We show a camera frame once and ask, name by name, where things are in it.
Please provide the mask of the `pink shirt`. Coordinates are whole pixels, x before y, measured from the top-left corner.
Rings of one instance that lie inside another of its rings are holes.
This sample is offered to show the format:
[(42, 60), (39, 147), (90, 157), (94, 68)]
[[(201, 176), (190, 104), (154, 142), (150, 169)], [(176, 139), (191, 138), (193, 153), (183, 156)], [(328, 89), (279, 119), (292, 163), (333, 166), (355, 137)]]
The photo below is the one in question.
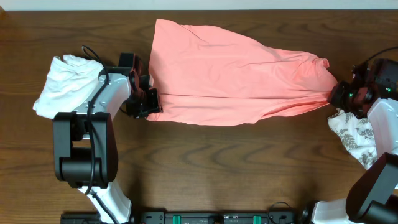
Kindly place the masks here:
[(328, 60), (266, 47), (215, 26), (157, 19), (149, 73), (162, 112), (150, 121), (254, 124), (321, 108), (336, 85)]

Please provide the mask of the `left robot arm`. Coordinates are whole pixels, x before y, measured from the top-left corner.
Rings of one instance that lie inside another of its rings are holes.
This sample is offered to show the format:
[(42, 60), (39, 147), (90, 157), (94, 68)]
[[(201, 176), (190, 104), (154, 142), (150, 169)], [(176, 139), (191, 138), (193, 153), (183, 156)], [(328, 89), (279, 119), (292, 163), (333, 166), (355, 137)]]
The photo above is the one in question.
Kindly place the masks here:
[(117, 112), (139, 119), (162, 112), (151, 75), (141, 59), (122, 53), (117, 66), (105, 66), (89, 97), (71, 112), (53, 119), (55, 175), (84, 193), (96, 213), (64, 213), (61, 223), (134, 223), (132, 202), (116, 174), (118, 150), (113, 129)]

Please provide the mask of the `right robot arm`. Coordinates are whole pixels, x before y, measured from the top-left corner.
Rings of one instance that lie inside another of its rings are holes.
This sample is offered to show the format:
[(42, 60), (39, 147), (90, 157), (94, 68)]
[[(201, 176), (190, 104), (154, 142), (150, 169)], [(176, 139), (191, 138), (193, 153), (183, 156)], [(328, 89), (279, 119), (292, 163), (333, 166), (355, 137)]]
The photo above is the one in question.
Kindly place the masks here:
[(346, 198), (312, 204), (303, 223), (397, 223), (397, 62), (379, 58), (352, 73), (352, 82), (339, 82), (328, 102), (370, 122), (376, 159)]

